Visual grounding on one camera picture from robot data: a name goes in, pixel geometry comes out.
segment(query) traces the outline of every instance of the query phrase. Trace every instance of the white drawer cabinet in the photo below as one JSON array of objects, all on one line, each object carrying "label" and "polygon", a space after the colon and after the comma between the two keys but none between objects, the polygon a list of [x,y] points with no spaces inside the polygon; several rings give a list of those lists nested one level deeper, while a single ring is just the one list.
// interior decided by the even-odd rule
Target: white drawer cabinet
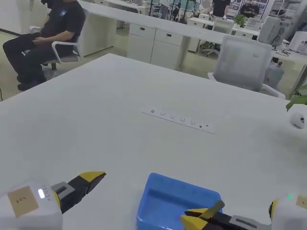
[{"label": "white drawer cabinet", "polygon": [[[203,28],[205,25],[203,23],[196,23],[188,20],[188,26],[196,26],[198,28]],[[200,40],[197,38],[191,38],[188,51],[196,52],[198,45],[200,43]]]},{"label": "white drawer cabinet", "polygon": [[252,34],[247,34],[247,33],[241,32],[241,31],[236,31],[235,36],[245,37],[245,38],[248,38],[248,39],[252,39],[253,38]]},{"label": "white drawer cabinet", "polygon": [[154,39],[155,29],[142,25],[130,24],[129,34]]},{"label": "white drawer cabinet", "polygon": [[150,63],[154,46],[155,29],[130,25],[127,57]]},{"label": "white drawer cabinet", "polygon": [[177,68],[180,46],[161,41],[154,41],[151,63],[168,69]]},{"label": "white drawer cabinet", "polygon": [[155,32],[155,41],[165,42],[177,46],[181,45],[182,38],[182,35],[170,33],[160,29],[157,29]]},{"label": "white drawer cabinet", "polygon": [[177,69],[183,36],[156,30],[151,63],[168,69]]}]

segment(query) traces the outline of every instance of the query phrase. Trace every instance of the blue plastic bin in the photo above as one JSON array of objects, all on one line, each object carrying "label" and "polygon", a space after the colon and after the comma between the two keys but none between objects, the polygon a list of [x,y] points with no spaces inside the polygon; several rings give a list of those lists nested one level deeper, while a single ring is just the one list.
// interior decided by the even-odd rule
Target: blue plastic bin
[{"label": "blue plastic bin", "polygon": [[137,230],[184,230],[180,216],[187,209],[211,207],[219,200],[218,192],[152,173],[140,202]]}]

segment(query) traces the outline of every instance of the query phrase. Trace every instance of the potted plant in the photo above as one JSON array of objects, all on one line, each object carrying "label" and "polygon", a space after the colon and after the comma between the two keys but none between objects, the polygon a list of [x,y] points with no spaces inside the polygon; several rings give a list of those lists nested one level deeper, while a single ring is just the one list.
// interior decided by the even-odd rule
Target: potted plant
[{"label": "potted plant", "polygon": [[234,22],[235,22],[236,27],[244,28],[245,22],[246,22],[246,17],[242,14],[236,15],[234,17]]},{"label": "potted plant", "polygon": [[[297,92],[302,91],[302,90],[307,90],[307,85],[303,85],[301,86]],[[289,111],[289,109],[294,105],[294,104],[307,104],[307,95],[292,95],[291,97],[291,101],[286,105],[286,109],[287,111]]]}]

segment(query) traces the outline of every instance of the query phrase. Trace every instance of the shoe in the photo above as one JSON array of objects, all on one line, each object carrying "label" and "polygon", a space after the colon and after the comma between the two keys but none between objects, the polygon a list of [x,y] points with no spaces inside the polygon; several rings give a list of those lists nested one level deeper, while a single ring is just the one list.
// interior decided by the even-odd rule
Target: shoe
[{"label": "shoe", "polygon": [[[33,80],[32,79],[28,79],[28,78],[26,78],[25,76],[23,76],[23,75],[18,75],[17,76],[17,80],[18,80],[18,82],[20,82],[21,84],[29,84],[29,83],[31,83]],[[40,79],[39,80],[39,82],[40,83],[43,83],[43,82],[45,82],[46,81],[46,78],[42,78],[42,79]]]},{"label": "shoe", "polygon": [[19,84],[19,85],[17,85],[17,88],[18,88],[19,91],[23,92],[23,91],[29,90],[29,89],[41,84],[41,83],[43,83],[43,82],[38,82],[38,81],[35,80],[31,83]]},{"label": "shoe", "polygon": [[20,82],[21,84],[29,84],[29,83],[31,83],[33,80],[32,79],[27,79],[25,76],[23,76],[23,75],[18,75],[17,76],[17,80],[18,80],[18,82]]}]

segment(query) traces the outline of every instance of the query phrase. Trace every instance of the gray mesh chair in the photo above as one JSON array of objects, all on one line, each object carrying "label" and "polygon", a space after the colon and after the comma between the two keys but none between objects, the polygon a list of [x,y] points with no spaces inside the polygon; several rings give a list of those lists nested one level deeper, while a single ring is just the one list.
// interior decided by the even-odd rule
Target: gray mesh chair
[{"label": "gray mesh chair", "polygon": [[[234,21],[232,20],[223,20],[220,18],[216,18],[213,23],[213,31],[221,32],[224,34],[231,34],[232,28],[234,27]],[[216,53],[219,55],[220,51],[216,49],[203,49],[202,52],[208,52],[206,56]]]},{"label": "gray mesh chair", "polygon": [[208,78],[240,88],[285,99],[285,95],[263,84],[265,71],[272,59],[272,47],[243,37],[226,35],[214,73]]},{"label": "gray mesh chair", "polygon": [[[83,9],[84,13],[85,13],[85,21],[87,20],[87,18],[89,17],[89,11],[87,11],[86,9]],[[40,27],[37,26],[30,26],[29,28],[30,33],[34,34],[37,32],[41,31]],[[66,57],[59,57],[59,54],[57,52],[56,46],[57,45],[65,45],[65,46],[73,46],[73,52],[66,56]],[[52,49],[56,55],[56,59],[54,60],[50,60],[46,63],[44,63],[44,65],[48,65],[51,64],[51,69],[53,70],[53,72],[51,73],[51,77],[53,78],[56,75],[56,70],[57,70],[57,64],[64,64],[64,63],[70,63],[70,62],[79,62],[81,60],[83,60],[83,54],[80,52],[80,44],[79,44],[79,38],[77,39],[77,41],[75,43],[72,42],[53,42],[52,43]]]}]

